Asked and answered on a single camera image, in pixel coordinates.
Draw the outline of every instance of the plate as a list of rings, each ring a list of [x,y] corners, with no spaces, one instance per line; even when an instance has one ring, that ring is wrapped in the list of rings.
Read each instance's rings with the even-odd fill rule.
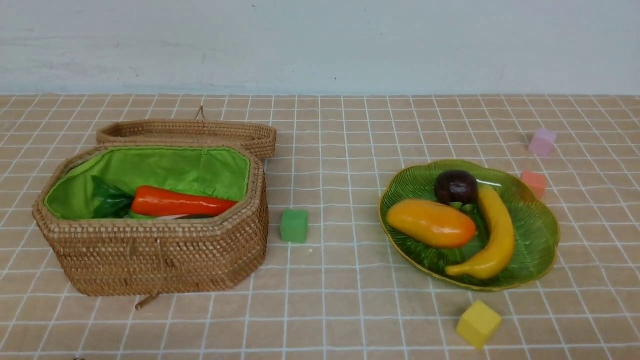
[[[510,264],[499,275],[487,280],[471,276],[452,277],[444,268],[466,261],[484,248],[489,231],[478,209],[467,215],[476,223],[478,234],[459,249],[436,249],[390,227],[387,211],[405,199],[436,200],[436,178],[446,170],[466,170],[479,183],[492,186],[502,198],[513,221],[516,249]],[[556,216],[536,198],[519,178],[484,168],[464,160],[440,160],[400,171],[389,183],[378,205],[380,224],[394,248],[413,266],[440,280],[475,291],[501,291],[537,281],[553,269],[560,242]]]

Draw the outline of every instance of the basket lid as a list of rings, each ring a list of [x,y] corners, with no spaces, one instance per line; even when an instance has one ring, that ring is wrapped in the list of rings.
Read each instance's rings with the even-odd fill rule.
[[[277,130],[274,127],[250,122],[207,120],[201,105],[192,120],[144,119],[120,121],[96,132],[98,145],[113,143],[197,143],[242,147],[251,155],[264,160],[275,155]]]

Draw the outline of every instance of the plate rim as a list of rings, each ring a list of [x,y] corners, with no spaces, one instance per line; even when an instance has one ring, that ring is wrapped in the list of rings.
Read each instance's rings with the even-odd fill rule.
[[[445,281],[448,282],[450,284],[453,284],[455,286],[459,286],[461,288],[466,288],[468,290],[474,290],[474,291],[482,291],[482,292],[498,292],[498,291],[504,291],[504,290],[510,290],[510,289],[515,289],[515,288],[519,288],[521,286],[524,286],[526,284],[530,284],[532,282],[536,282],[539,281],[540,279],[542,279],[543,277],[547,276],[555,267],[556,267],[556,263],[557,263],[557,259],[558,259],[558,247],[560,246],[560,241],[562,238],[562,229],[560,227],[559,222],[557,221],[557,217],[556,214],[551,211],[551,209],[541,200],[539,200],[537,197],[534,196],[534,199],[536,202],[539,202],[542,206],[544,206],[549,213],[551,214],[554,222],[556,223],[556,227],[557,227],[557,243],[556,246],[554,246],[554,258],[551,262],[551,264],[549,265],[549,267],[542,272],[541,274],[539,274],[539,276],[524,281],[524,282],[518,282],[509,286],[501,286],[498,288],[486,288],[483,286],[477,286],[477,285],[469,285],[469,284],[465,284],[463,282],[459,282],[459,281],[455,281],[452,280],[448,277],[444,277],[442,275],[436,274],[434,272],[432,272],[431,270],[424,268],[422,265],[416,263],[414,260],[412,260],[411,258],[409,258],[396,244],[396,242],[393,240],[393,237],[391,236],[391,234],[389,234],[389,232],[387,231],[387,228],[385,227],[384,221],[382,219],[382,200],[384,199],[384,197],[386,196],[386,194],[389,192],[389,187],[390,185],[396,180],[396,178],[402,174],[403,172],[413,169],[413,168],[422,168],[422,167],[429,167],[431,165],[437,164],[437,163],[441,163],[441,162],[458,162],[458,163],[466,163],[467,165],[470,165],[472,167],[476,167],[476,168],[480,168],[480,169],[485,169],[485,170],[490,170],[493,172],[498,172],[502,175],[506,175],[509,177],[512,177],[513,179],[515,179],[516,181],[518,181],[519,183],[523,184],[524,187],[527,189],[526,191],[530,192],[531,195],[534,195],[533,191],[531,190],[531,188],[529,187],[529,185],[527,185],[526,183],[524,183],[521,179],[517,178],[516,176],[514,176],[513,174],[510,174],[508,172],[502,171],[502,170],[498,170],[498,169],[494,169],[494,168],[488,168],[488,167],[483,167],[481,165],[478,165],[476,163],[473,163],[471,161],[468,160],[461,160],[461,159],[440,159],[440,160],[436,160],[436,161],[431,161],[429,163],[426,163],[425,165],[413,165],[410,167],[406,167],[402,170],[400,170],[399,172],[397,172],[392,178],[391,180],[387,183],[387,186],[385,187],[385,191],[380,195],[380,199],[378,201],[378,222],[380,223],[380,227],[382,227],[382,230],[385,232],[385,235],[387,236],[387,240],[391,243],[391,245],[393,246],[393,248],[395,248],[396,251],[398,251],[398,253],[400,253],[400,255],[404,258],[405,261],[409,262],[409,264],[413,265],[413,267],[415,267],[416,269],[424,272],[427,275],[430,275],[432,277],[435,277],[438,280],[441,281]]]

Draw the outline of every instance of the dark purple fruit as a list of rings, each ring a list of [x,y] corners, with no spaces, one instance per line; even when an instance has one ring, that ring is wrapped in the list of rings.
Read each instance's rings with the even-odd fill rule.
[[[436,199],[441,204],[474,204],[478,198],[478,182],[467,171],[448,170],[436,178],[435,192]]]

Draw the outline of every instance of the green fabric lining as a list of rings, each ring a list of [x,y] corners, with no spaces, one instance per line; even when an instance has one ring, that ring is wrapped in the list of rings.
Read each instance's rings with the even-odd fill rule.
[[[115,147],[72,169],[47,194],[45,205],[60,219],[91,219],[99,203],[93,198],[92,175],[132,195],[150,185],[241,201],[250,166],[248,158],[227,147]]]

